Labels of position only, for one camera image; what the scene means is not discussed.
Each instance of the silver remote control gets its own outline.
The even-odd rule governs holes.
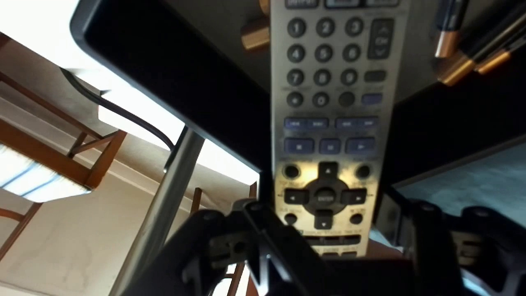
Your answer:
[[[322,257],[363,257],[409,0],[271,0],[274,211]]]

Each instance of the remote control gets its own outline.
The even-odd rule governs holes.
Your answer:
[[[272,206],[327,259],[366,256],[409,0],[272,0]]]

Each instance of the wire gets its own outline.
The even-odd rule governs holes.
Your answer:
[[[162,134],[159,129],[152,127],[151,124],[148,124],[146,121],[136,117],[134,114],[115,106],[113,103],[93,94],[92,91],[88,91],[85,86],[82,86],[82,83],[70,75],[65,70],[60,70],[62,76],[65,78],[65,81],[78,93],[82,94],[85,99],[88,99],[90,103],[101,106],[105,109],[108,109],[110,112],[115,112],[121,117],[124,117],[126,121],[139,126],[141,129],[144,129],[146,132],[149,132],[151,135],[157,137],[167,149],[169,152],[175,150],[175,145],[166,137],[166,134]]]

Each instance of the ceiling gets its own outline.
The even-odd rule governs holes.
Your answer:
[[[54,106],[65,111],[95,132],[106,135],[115,131],[113,127],[98,121],[97,106],[75,93],[52,63],[23,48],[21,45],[9,40],[0,42],[0,71],[51,101]],[[39,108],[34,108],[34,104],[29,104],[5,84],[0,84],[0,98],[37,116],[39,119],[44,119],[72,137],[77,135],[74,129],[64,127],[60,121],[41,111]],[[141,139],[128,135],[116,155],[116,160],[152,182],[161,182],[167,152]],[[205,193],[202,205],[205,208],[220,211],[228,211],[235,200],[248,196],[246,185],[230,180],[200,165],[197,165],[194,170],[185,196],[192,196],[192,191],[197,186]]]

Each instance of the black cable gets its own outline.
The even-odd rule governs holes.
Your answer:
[[[65,78],[65,81],[78,93],[82,94],[85,99],[88,99],[90,103],[101,106],[105,109],[108,109],[110,112],[115,112],[121,117],[124,117],[126,121],[139,126],[141,129],[144,129],[146,132],[149,132],[151,135],[157,137],[161,142],[164,142],[164,145],[169,149],[169,152],[175,152],[175,145],[156,127],[152,127],[151,124],[148,124],[146,121],[136,117],[134,114],[115,106],[113,103],[93,94],[92,91],[85,89],[82,86],[82,83],[70,75],[65,70],[60,70],[62,76]]]

